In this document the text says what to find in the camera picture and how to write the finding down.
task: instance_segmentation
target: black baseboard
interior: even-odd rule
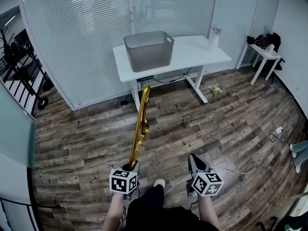
[[[32,169],[28,167],[27,167],[27,181],[28,181],[28,191],[29,191],[30,203],[32,205],[32,211],[33,211],[35,222],[37,223],[38,230],[44,231],[42,223],[40,222],[40,219],[39,219],[39,214],[38,214],[39,212],[36,207],[36,201],[34,198],[33,183],[32,183]]]
[[[287,88],[287,86],[284,84],[284,82],[279,78],[279,76],[278,76],[276,73],[274,73],[274,72],[273,72],[273,74],[274,74],[274,76],[276,77],[276,79],[277,79],[277,80],[283,85],[283,87],[287,90],[287,92],[288,92],[292,97],[294,97],[294,95],[293,95],[293,94],[291,93],[291,91]],[[297,100],[296,100],[295,97],[294,97],[294,103],[297,105],[297,107],[298,107],[300,113],[302,114],[303,118],[305,119],[305,122],[308,124],[308,119],[307,119],[307,117],[306,117],[306,115],[305,115],[303,109],[302,109],[302,108],[300,107],[300,105],[298,104],[298,102],[297,102]]]

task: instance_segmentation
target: person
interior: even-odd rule
[[[294,158],[293,164],[295,166],[295,171],[298,174],[300,172],[300,166],[308,159],[308,141],[291,144],[290,150]]]
[[[125,231],[139,230],[205,230],[220,231],[221,227],[210,197],[198,195],[199,218],[182,206],[163,208],[165,181],[158,179],[144,196],[128,206]],[[123,223],[124,195],[115,193],[104,222],[104,231],[120,230]]]

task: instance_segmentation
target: golden object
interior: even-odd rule
[[[145,135],[149,133],[149,125],[145,123],[146,119],[146,108],[147,104],[149,101],[149,95],[150,95],[150,87],[145,86],[143,88],[142,92],[142,98],[140,102],[140,108],[139,108],[139,113],[138,113],[138,118],[137,118],[137,124],[135,128],[135,133],[134,133],[134,140],[133,140],[133,146],[131,148],[131,153],[130,153],[130,159],[129,159],[129,170],[133,170],[137,161],[137,156],[139,154],[140,147],[142,145],[143,139]]]

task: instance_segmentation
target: person's right arm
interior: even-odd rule
[[[200,220],[209,222],[221,231],[222,229],[214,211],[211,197],[201,197],[200,195],[198,195],[198,204]]]

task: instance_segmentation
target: table leg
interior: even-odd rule
[[[256,58],[255,58],[255,61],[254,61],[254,63],[252,64],[252,67],[255,67],[255,66],[256,66],[256,64],[257,64],[257,62],[258,62],[258,60],[259,60],[259,58],[260,58],[260,54],[257,53],[257,56],[256,56]]]
[[[139,109],[140,109],[140,100],[139,100],[139,94],[138,94],[138,83],[137,83],[137,81],[136,81],[136,80],[132,80],[132,81],[130,82],[130,86],[131,86],[131,88],[132,88],[132,90],[131,90],[131,95],[132,95],[133,98],[134,98],[137,111],[139,112]]]
[[[195,92],[198,94],[198,96],[201,98],[202,102],[207,103],[207,99],[199,89],[204,70],[205,70],[204,65],[199,67],[198,75],[196,77],[195,82],[193,82],[193,80],[189,76],[185,76],[185,78],[187,79],[188,83],[192,86],[192,88],[195,90]]]
[[[248,44],[247,44],[247,42],[246,42],[246,43],[245,43],[245,46],[244,46],[244,49],[243,49],[243,52],[242,52],[242,55],[241,55],[241,57],[240,57],[240,60],[239,60],[239,62],[237,63],[236,69],[239,69],[239,68],[240,68],[240,66],[241,66],[241,64],[242,64],[242,61],[243,61],[243,59],[244,59],[244,56],[245,56],[245,54],[246,54],[247,48],[248,48]]]
[[[253,84],[255,83],[255,81],[257,80],[259,74],[261,73],[262,68],[264,67],[265,63],[266,63],[266,58],[263,58],[263,61],[262,61],[261,65],[260,65],[258,71],[256,72],[254,78],[253,78],[252,81],[250,82],[250,85],[253,85]]]
[[[274,71],[274,69],[275,69],[275,67],[276,67],[276,65],[277,65],[277,63],[278,63],[279,61],[280,61],[280,59],[277,59],[277,60],[274,62],[273,67],[271,67],[271,69],[270,69],[270,71],[269,71],[269,74],[268,74],[268,75],[266,76],[266,78],[265,78],[266,81],[269,79],[271,73]]]

